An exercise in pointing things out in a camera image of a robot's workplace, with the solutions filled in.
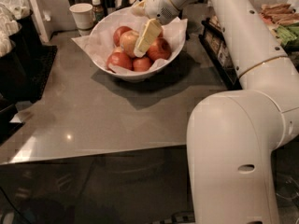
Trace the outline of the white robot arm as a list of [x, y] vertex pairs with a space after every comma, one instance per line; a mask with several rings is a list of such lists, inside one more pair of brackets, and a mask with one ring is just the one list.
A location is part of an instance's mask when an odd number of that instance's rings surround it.
[[[142, 0], [135, 54], [197, 0]], [[241, 84], [192, 111], [187, 155], [195, 224], [279, 224], [271, 153], [299, 134], [299, 74], [249, 0], [210, 0]]]

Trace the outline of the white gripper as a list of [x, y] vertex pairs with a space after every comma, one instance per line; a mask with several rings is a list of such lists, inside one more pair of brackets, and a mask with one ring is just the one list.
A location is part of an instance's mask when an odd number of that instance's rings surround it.
[[131, 13], [137, 17], [150, 18], [143, 26], [136, 40], [134, 55], [143, 57], [151, 44], [162, 32], [162, 25], [170, 23], [187, 5], [199, 0], [142, 0], [131, 5]]

